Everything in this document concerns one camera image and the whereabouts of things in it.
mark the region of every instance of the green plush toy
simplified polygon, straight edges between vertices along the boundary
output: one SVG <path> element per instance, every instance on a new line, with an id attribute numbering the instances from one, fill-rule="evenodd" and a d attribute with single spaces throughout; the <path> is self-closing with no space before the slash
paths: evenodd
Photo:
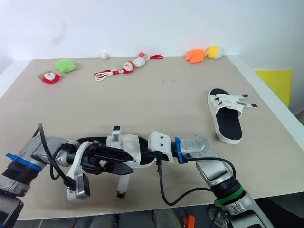
<path id="1" fill-rule="evenodd" d="M 75 69 L 75 63 L 71 59 L 62 59 L 54 64 L 57 71 L 61 73 L 71 72 Z"/>

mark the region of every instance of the sandal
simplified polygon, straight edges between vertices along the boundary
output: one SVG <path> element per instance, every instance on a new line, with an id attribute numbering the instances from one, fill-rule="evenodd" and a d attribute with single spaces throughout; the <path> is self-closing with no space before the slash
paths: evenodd
<path id="1" fill-rule="evenodd" d="M 241 141 L 242 129 L 239 118 L 243 108 L 257 108 L 256 104 L 240 102 L 239 99 L 243 98 L 248 98 L 248 95 L 233 96 L 222 89 L 212 89 L 208 95 L 215 132 L 224 143 L 237 144 Z"/>

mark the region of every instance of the table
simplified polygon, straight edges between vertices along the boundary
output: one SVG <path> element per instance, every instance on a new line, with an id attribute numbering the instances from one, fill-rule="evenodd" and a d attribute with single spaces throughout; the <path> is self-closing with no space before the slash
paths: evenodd
<path id="1" fill-rule="evenodd" d="M 120 125 L 122 133 L 147 138 L 159 131 L 171 138 L 205 136 L 214 152 L 234 163 L 237 179 L 254 198 L 304 190 L 304 152 L 256 90 L 227 57 L 191 64 L 183 57 L 151 60 L 130 75 L 96 82 L 93 74 L 113 69 L 132 58 L 74 59 L 76 70 L 61 74 L 53 85 L 38 75 L 54 70 L 56 59 L 37 59 L 20 74 L 0 99 L 0 152 L 17 154 L 39 122 L 47 136 L 78 139 L 104 136 Z M 244 110 L 243 139 L 237 145 L 215 137 L 207 94 L 213 88 L 248 94 L 256 110 Z M 0 160 L 1 169 L 10 163 Z M 22 199 L 19 219 L 90 216 L 168 206 L 162 201 L 156 166 L 135 170 L 124 199 L 116 197 L 118 176 L 88 174 L 91 197 L 69 203 L 61 180 L 52 181 L 46 167 Z M 207 187 L 194 163 L 164 163 L 165 194 L 169 201 L 194 187 Z M 212 203 L 210 192 L 195 192 L 176 206 Z"/>

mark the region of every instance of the orange object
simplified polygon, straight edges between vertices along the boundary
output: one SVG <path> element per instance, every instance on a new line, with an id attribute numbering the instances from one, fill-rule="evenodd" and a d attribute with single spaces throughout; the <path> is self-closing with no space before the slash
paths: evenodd
<path id="1" fill-rule="evenodd" d="M 203 62 L 204 58 L 206 56 L 206 51 L 203 49 L 195 49 L 188 52 L 188 55 L 186 56 L 186 60 L 191 63 L 199 63 Z"/>
<path id="2" fill-rule="evenodd" d="M 194 228 L 194 224 L 195 224 L 194 216 L 188 215 L 188 217 L 185 217 L 183 220 L 184 220 L 185 228 Z"/>

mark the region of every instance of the red plush toy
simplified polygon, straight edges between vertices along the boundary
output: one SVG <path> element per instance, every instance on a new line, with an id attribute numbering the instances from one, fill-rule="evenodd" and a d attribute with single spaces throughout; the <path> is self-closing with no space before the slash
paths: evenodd
<path id="1" fill-rule="evenodd" d="M 53 83 L 57 82 L 60 79 L 60 75 L 55 74 L 52 71 L 47 71 L 47 72 L 39 75 L 39 78 L 44 83 L 53 84 Z"/>

